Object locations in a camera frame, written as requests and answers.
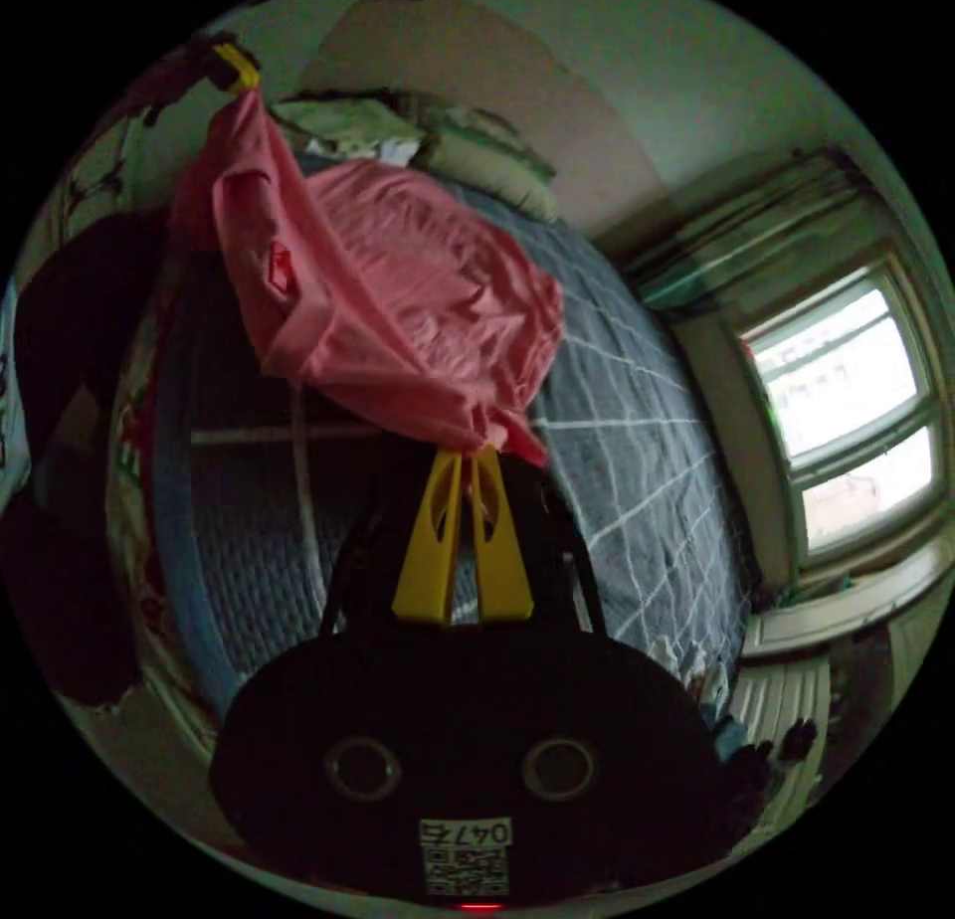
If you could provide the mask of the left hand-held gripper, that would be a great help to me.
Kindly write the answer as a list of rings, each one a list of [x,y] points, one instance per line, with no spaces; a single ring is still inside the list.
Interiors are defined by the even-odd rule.
[[[141,78],[141,118],[154,125],[162,111],[208,76],[214,56],[225,61],[225,93],[241,95],[260,85],[261,71],[227,32],[201,33],[157,61]]]

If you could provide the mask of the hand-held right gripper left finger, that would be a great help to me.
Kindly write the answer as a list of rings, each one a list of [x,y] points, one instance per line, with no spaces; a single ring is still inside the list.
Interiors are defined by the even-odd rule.
[[[437,451],[401,567],[392,613],[405,623],[451,623],[462,515],[463,457]]]

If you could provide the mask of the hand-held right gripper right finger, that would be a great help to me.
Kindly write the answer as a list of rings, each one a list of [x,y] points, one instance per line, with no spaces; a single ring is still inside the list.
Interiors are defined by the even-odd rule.
[[[480,622],[529,620],[533,599],[497,450],[471,458],[471,505]]]

